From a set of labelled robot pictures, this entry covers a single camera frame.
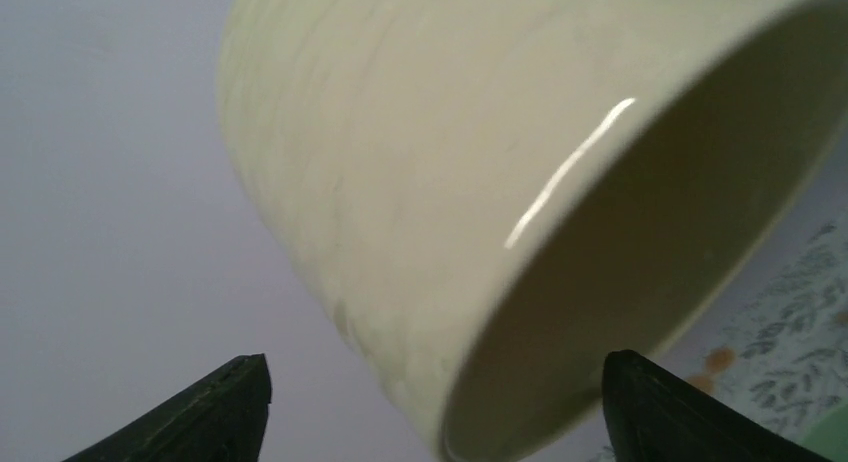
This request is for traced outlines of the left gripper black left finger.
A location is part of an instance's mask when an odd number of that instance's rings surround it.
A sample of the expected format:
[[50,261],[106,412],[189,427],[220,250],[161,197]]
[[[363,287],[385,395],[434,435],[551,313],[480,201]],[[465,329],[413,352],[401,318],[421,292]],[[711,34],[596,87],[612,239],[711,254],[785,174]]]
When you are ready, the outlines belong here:
[[266,356],[237,356],[66,461],[257,462],[271,400]]

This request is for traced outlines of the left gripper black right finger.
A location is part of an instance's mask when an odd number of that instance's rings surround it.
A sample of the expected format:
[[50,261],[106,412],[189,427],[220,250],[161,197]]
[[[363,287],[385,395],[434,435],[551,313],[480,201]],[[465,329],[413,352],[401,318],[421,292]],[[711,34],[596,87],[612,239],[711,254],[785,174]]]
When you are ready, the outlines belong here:
[[632,350],[604,360],[602,409],[618,462],[825,462]]

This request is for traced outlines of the mint green cup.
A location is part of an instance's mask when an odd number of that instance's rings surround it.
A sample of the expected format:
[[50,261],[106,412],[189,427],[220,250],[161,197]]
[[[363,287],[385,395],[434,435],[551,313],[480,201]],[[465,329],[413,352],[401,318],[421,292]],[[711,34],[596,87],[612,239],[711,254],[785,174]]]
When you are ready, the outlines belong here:
[[846,404],[834,407],[817,422],[800,440],[800,445],[833,462],[847,462]]

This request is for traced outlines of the cream white mug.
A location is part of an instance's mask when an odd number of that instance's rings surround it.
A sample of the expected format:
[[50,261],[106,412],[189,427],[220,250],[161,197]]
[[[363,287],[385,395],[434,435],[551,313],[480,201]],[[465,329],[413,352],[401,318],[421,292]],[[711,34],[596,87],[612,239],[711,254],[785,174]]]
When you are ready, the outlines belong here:
[[662,352],[847,120],[847,0],[234,0],[268,229],[442,461],[515,461]]

